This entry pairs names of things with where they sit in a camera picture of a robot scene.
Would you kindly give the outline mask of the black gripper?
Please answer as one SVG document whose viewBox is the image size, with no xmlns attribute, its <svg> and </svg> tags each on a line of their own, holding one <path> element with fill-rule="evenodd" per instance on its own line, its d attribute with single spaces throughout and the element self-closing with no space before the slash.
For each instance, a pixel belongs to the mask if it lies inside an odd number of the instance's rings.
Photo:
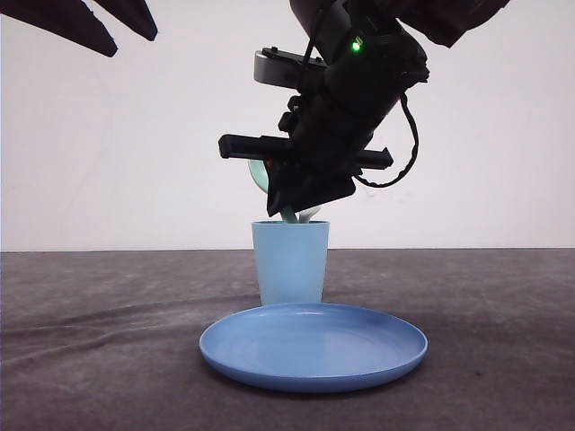
<svg viewBox="0 0 575 431">
<path fill-rule="evenodd" d="M 358 153 L 400 96 L 427 80 L 427 56 L 405 31 L 357 37 L 310 92 L 291 99 L 280 121 L 286 138 L 223 135 L 224 158 L 267 162 L 267 213 L 295 212 L 355 192 Z"/>
</svg>

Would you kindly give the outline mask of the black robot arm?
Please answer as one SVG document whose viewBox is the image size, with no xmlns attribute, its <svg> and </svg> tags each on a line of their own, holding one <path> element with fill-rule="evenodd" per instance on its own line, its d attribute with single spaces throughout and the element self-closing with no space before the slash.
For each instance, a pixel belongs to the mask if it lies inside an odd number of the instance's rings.
<svg viewBox="0 0 575 431">
<path fill-rule="evenodd" d="M 267 212 L 300 212 L 345 198 L 363 171 L 383 170 L 387 150 L 368 148 L 376 128 L 407 91 L 429 78 L 427 56 L 413 37 L 453 46 L 492 18 L 501 1 L 294 1 L 308 35 L 304 55 L 264 48 L 254 78 L 290 88 L 280 136 L 224 135 L 225 158 L 259 160 L 268 176 Z"/>
</svg>

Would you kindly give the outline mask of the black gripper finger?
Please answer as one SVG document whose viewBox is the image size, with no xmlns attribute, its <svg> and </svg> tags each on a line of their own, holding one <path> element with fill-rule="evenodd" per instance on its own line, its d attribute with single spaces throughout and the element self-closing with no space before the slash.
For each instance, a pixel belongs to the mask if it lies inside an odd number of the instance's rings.
<svg viewBox="0 0 575 431">
<path fill-rule="evenodd" d="M 97 0 L 95 3 L 145 40 L 156 39 L 158 29 L 146 1 Z M 95 17 L 90 8 L 88 13 L 89 23 L 83 25 L 83 40 L 113 41 L 107 28 Z"/>
<path fill-rule="evenodd" d="M 1 14 L 73 41 L 106 57 L 118 47 L 83 1 L 2 0 Z"/>
</svg>

